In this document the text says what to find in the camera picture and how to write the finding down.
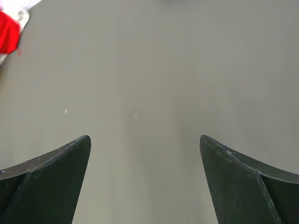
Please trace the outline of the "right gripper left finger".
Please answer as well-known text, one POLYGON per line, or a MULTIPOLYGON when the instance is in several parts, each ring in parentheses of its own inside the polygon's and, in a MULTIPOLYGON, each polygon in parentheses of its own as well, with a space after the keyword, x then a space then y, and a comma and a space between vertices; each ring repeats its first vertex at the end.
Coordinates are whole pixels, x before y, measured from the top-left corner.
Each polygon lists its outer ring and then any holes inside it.
POLYGON ((71 224, 91 152, 91 138, 0 171, 2 224, 71 224))

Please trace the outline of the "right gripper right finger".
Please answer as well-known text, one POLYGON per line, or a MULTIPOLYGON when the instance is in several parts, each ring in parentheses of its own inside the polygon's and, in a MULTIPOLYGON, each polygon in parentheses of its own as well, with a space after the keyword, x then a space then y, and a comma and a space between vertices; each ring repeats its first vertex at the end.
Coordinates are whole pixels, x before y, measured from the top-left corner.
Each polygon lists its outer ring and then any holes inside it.
POLYGON ((299 176, 202 135, 200 154, 220 224, 297 224, 299 176))

